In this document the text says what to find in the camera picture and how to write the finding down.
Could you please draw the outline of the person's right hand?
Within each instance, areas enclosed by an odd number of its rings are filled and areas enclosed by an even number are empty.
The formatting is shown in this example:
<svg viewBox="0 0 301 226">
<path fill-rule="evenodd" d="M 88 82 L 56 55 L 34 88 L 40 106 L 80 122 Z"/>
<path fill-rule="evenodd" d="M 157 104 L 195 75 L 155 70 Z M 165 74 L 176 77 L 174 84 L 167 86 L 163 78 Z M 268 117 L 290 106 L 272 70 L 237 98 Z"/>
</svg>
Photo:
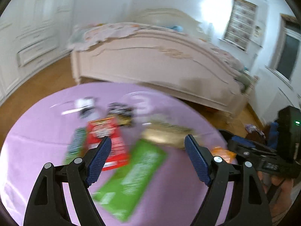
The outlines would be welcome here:
<svg viewBox="0 0 301 226">
<path fill-rule="evenodd" d="M 272 176 L 270 179 L 271 183 L 275 186 L 280 185 L 280 183 L 283 181 L 280 186 L 278 199 L 270 206 L 272 218 L 277 218 L 277 220 L 280 220 L 285 216 L 292 205 L 291 192 L 293 189 L 293 180 L 284 179 L 277 176 Z"/>
</svg>

